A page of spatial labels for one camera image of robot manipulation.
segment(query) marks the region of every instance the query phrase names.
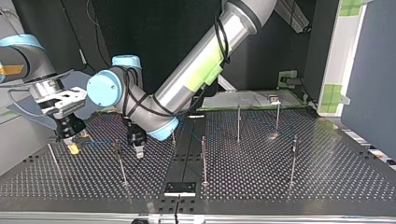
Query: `vertical post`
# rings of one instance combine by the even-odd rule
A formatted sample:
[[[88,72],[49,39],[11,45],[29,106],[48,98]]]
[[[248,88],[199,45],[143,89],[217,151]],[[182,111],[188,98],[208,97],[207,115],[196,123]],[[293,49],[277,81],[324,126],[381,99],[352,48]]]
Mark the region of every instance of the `vertical post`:
[[[294,135],[291,150],[293,153],[293,164],[291,166],[290,187],[292,187],[292,185],[294,184],[293,183],[294,170],[295,170],[296,158],[298,156],[298,151],[299,151],[299,138],[297,134]]]
[[[56,165],[56,168],[58,169],[59,175],[62,176],[61,167],[59,167],[59,163],[58,163],[58,160],[55,157],[55,153],[53,152],[52,145],[50,143],[48,143],[47,146],[49,147],[50,155],[51,155],[51,157],[53,159],[53,162],[55,162],[55,165]]]
[[[240,132],[241,132],[241,107],[238,105],[238,137],[237,142],[239,143],[241,140]]]
[[[201,141],[201,145],[202,145],[202,157],[204,160],[204,186],[208,186],[209,183],[207,182],[207,175],[206,175],[206,140],[205,137],[202,136],[202,141]]]
[[[276,110],[276,132],[279,128],[279,115],[280,115],[280,102],[277,102],[277,110]]]
[[[175,131],[172,132],[172,143],[174,147],[176,146],[176,138],[175,138]]]

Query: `metal plate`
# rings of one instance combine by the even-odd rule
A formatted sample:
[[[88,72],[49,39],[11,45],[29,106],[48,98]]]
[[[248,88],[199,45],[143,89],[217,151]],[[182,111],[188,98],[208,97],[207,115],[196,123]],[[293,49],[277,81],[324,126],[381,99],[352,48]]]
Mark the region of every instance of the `metal plate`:
[[[167,167],[172,159],[170,139],[149,139],[145,157],[139,160],[126,144],[126,128],[119,114],[103,114],[88,122],[94,142],[83,144],[77,155],[71,155],[63,144],[52,144],[59,160],[59,174],[49,153],[33,156],[29,166],[0,186],[3,197],[109,199],[158,198]],[[119,137],[123,163],[130,186],[125,188],[120,164],[116,161],[113,141]]]
[[[396,217],[396,174],[312,110],[281,110],[277,138],[275,110],[242,111],[239,144],[236,111],[205,115],[206,124],[198,119],[186,122],[179,126],[182,135],[177,132],[180,142],[191,135],[183,147],[189,146],[194,156],[199,154],[200,134],[205,133],[209,186],[201,185],[198,163],[189,168],[187,162],[186,172],[179,172],[184,181],[197,183],[195,198],[163,197],[166,176],[171,175],[167,171],[175,159],[171,139],[161,143],[150,139],[142,161],[126,150],[130,182],[126,189],[109,142],[116,136],[125,142],[125,128],[118,115],[104,114],[88,124],[97,144],[85,146],[77,156],[56,147],[62,177],[46,151],[14,168],[11,178],[2,176],[0,210],[156,214],[175,213],[178,208],[207,215]],[[300,154],[291,186],[295,133]]]

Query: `metal rod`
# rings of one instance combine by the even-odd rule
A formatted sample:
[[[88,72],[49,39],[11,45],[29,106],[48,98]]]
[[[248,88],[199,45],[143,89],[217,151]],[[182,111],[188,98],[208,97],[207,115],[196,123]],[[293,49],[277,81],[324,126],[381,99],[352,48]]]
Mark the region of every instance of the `metal rod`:
[[[51,155],[53,161],[55,162],[55,165],[56,165],[56,168],[58,169],[59,175],[62,177],[61,167],[59,166],[58,160],[56,159],[55,153],[53,152],[52,145],[50,143],[48,143],[47,146],[49,147],[50,155]]]
[[[56,160],[55,153],[53,153],[52,146],[50,145],[50,143],[48,143],[47,146],[49,147],[50,155],[52,156],[53,161],[55,162],[56,165],[58,165],[58,161]]]
[[[172,143],[174,144],[175,147],[176,146],[175,132],[172,132]]]
[[[121,158],[120,158],[120,167],[121,167],[121,170],[122,170],[122,176],[123,176],[123,179],[124,179],[124,185],[127,186],[129,184],[128,184],[128,181],[126,180],[126,174],[125,174],[125,170],[124,170]]]
[[[292,187],[292,185],[293,185],[295,164],[296,164],[296,157],[294,154],[293,155],[293,165],[291,166],[290,187]]]
[[[294,135],[291,149],[293,153],[293,165],[291,166],[290,187],[292,187],[292,185],[294,184],[293,183],[294,170],[295,170],[296,158],[298,156],[298,151],[299,151],[299,137],[297,134]]]
[[[206,176],[206,140],[205,137],[202,136],[202,157],[204,160],[204,186],[208,186],[209,183],[207,182],[207,176]]]
[[[241,107],[238,105],[238,138],[237,138],[238,143],[241,140],[241,137],[240,137],[240,131],[241,131],[240,122],[241,122]]]
[[[276,111],[276,131],[279,128],[279,115],[280,115],[280,102],[277,104],[277,111]]]

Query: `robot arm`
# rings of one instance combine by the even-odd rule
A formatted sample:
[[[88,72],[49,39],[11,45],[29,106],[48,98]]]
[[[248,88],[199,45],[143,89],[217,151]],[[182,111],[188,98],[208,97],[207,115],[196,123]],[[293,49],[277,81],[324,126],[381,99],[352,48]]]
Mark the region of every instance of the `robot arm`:
[[[58,137],[69,148],[77,147],[72,140],[85,130],[85,124],[74,112],[85,105],[87,92],[79,87],[64,89],[60,75],[56,74],[44,48],[32,35],[1,39],[0,59],[0,82],[21,79],[42,113],[55,120]]]
[[[133,83],[130,73],[141,72],[133,55],[113,58],[113,67],[99,72],[87,85],[90,98],[98,105],[114,105],[152,137],[162,141],[178,125],[177,112],[222,71],[224,55],[229,55],[249,35],[255,35],[267,22],[276,0],[230,0],[213,26],[153,95],[147,95]]]

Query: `wire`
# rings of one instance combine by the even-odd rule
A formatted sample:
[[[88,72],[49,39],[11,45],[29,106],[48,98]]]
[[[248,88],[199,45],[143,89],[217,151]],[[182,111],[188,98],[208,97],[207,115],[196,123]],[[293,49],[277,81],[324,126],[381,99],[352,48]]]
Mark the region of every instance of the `wire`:
[[[303,79],[300,78],[300,77],[299,77],[299,79],[300,79],[301,85],[302,85],[303,88],[304,88],[305,93],[308,95],[309,98],[311,98],[312,104],[314,104],[314,106],[315,106],[316,108],[318,108],[318,105],[317,105],[317,103],[315,103],[314,98],[312,98],[312,96],[309,94],[308,90],[306,89],[305,84],[304,84],[304,82],[303,82]]]
[[[66,7],[64,6],[64,0],[61,0],[61,5],[62,5],[62,8],[64,9],[64,15],[66,16],[67,21],[69,22],[70,27],[72,28],[72,32],[73,32],[73,35],[74,35],[74,37],[75,37],[75,39],[76,39],[76,41],[77,41],[78,47],[79,47],[79,49],[81,50],[82,57],[84,57],[84,59],[85,59],[84,67],[83,67],[82,69],[79,69],[78,71],[83,71],[83,70],[85,70],[85,69],[89,66],[89,67],[92,69],[92,71],[93,71],[94,73],[96,73],[96,70],[88,63],[88,61],[87,61],[87,59],[86,59],[86,57],[85,57],[84,50],[82,49],[81,43],[80,43],[79,40],[78,40],[78,36],[77,36],[76,30],[75,30],[75,28],[74,28],[74,26],[73,26],[73,23],[72,23],[71,20],[70,20],[70,17],[69,17],[69,14],[67,13]]]
[[[9,99],[12,101],[12,103],[13,103],[19,110],[21,110],[23,113],[25,113],[25,114],[27,114],[27,115],[30,115],[30,116],[33,116],[33,117],[36,117],[36,118],[41,118],[41,117],[46,117],[46,116],[47,116],[47,115],[45,115],[45,114],[40,114],[40,115],[33,114],[33,113],[31,113],[31,112],[29,112],[29,111],[23,109],[23,108],[17,103],[17,101],[14,99],[14,97],[12,96],[11,93],[14,92],[14,91],[29,91],[29,90],[14,90],[14,89],[11,89],[11,90],[8,90],[8,91],[7,91]]]
[[[231,59],[229,57],[229,42],[228,42],[227,34],[225,33],[225,30],[224,30],[224,26],[223,26],[219,16],[217,16],[217,15],[215,16],[214,26],[215,26],[216,38],[219,43],[221,55],[223,56],[223,61],[221,62],[220,66],[221,66],[221,68],[224,68],[224,64],[231,62]],[[221,33],[224,37],[224,45],[225,46],[223,46],[223,44],[222,44],[219,30],[221,30]]]
[[[0,8],[3,13],[7,12],[7,13],[11,14],[11,16],[14,16],[15,18],[17,18],[18,20],[20,19],[20,17],[18,16],[18,14],[15,11],[13,11],[9,8],[6,8],[6,7],[0,7]]]
[[[74,71],[74,70],[71,69],[71,70],[69,70],[69,71],[67,71],[67,72],[65,72],[65,73],[62,73],[62,74],[60,74],[60,75],[57,75],[57,76],[55,76],[55,77],[49,77],[49,78],[45,78],[45,79],[41,79],[41,80],[33,81],[33,82],[27,82],[27,83],[21,83],[21,84],[14,84],[14,85],[0,85],[0,88],[20,88],[20,87],[27,87],[27,86],[31,86],[31,85],[34,85],[34,84],[39,83],[39,82],[45,82],[45,81],[52,80],[52,79],[59,78],[59,77],[66,77],[66,76],[70,75],[70,73],[73,72],[73,71]]]
[[[125,104],[125,101],[127,101],[127,96],[128,96],[128,95],[134,100],[134,102],[137,104],[137,107],[140,106],[140,107],[142,107],[143,109],[145,109],[146,111],[148,111],[148,112],[150,112],[150,113],[152,113],[152,114],[155,114],[155,115],[158,115],[158,116],[161,116],[161,117],[176,117],[176,116],[180,116],[180,115],[183,115],[183,114],[186,114],[186,113],[190,112],[190,110],[198,103],[198,101],[201,99],[201,97],[202,97],[202,96],[204,95],[204,93],[205,93],[205,88],[204,88],[204,89],[202,90],[202,92],[200,93],[200,95],[198,96],[198,98],[190,105],[189,109],[186,110],[186,111],[182,111],[182,112],[179,112],[179,113],[176,113],[176,114],[164,114],[164,113],[160,113],[160,112],[158,112],[158,111],[155,111],[155,110],[152,110],[152,109],[146,107],[145,105],[142,105],[142,103],[140,103],[139,100],[137,100],[137,99],[134,97],[134,95],[132,94],[131,89],[129,88],[129,81],[130,81],[130,79],[129,79],[129,74],[130,74],[130,73],[128,72],[127,69],[125,69],[125,68],[123,68],[123,67],[121,67],[121,66],[119,66],[119,68],[121,68],[122,71],[123,71],[125,90],[127,90],[127,92],[125,93],[124,105],[123,105],[123,108],[122,108],[122,110],[123,110],[123,111],[122,111],[122,115],[123,115],[123,116],[125,116],[125,114],[126,114],[126,111],[124,111],[124,109],[126,110],[126,105],[127,105],[127,104]],[[134,69],[131,69],[130,71],[131,71],[132,73],[136,73],[136,71],[135,71]]]
[[[15,28],[15,26],[12,24],[12,22],[8,19],[8,17],[6,16],[5,11],[0,7],[0,12],[3,15],[4,20],[9,24],[9,26],[12,27],[12,29],[15,31],[15,34],[20,35],[20,33],[18,33],[17,28]]]
[[[87,0],[87,5],[85,6],[85,10],[87,11],[87,16],[88,16],[88,18],[90,19],[90,21],[93,23],[93,24],[95,24],[95,26],[100,26],[97,22],[95,22],[93,19],[92,19],[92,17],[91,17],[91,14],[90,14],[90,11],[89,11],[89,9],[88,9],[88,7],[89,7],[89,5],[90,5],[90,2],[91,2],[91,0]]]
[[[98,51],[99,51],[99,55],[100,55],[100,57],[102,58],[102,61],[105,63],[105,65],[106,65],[107,67],[110,67],[110,64],[105,60],[105,57],[103,56],[103,53],[102,53],[102,51],[101,51],[101,49],[100,49],[100,45],[99,45],[99,34],[98,34],[98,33],[99,33],[99,30],[98,30],[98,27],[100,27],[100,25],[99,25],[99,23],[97,23],[96,21],[94,21],[94,20],[92,19],[91,14],[90,14],[90,11],[88,10],[88,6],[89,6],[90,2],[91,2],[91,0],[87,0],[87,5],[85,6],[85,10],[86,10],[86,12],[87,12],[88,18],[89,18],[90,21],[95,25],[96,47],[97,47],[97,49],[98,49]]]
[[[102,58],[103,62],[106,64],[107,67],[110,67],[110,64],[108,64],[105,60],[105,57],[103,56],[102,51],[100,50],[99,46],[99,34],[98,34],[98,26],[95,26],[95,35],[96,35],[96,47],[98,48],[99,55]]]

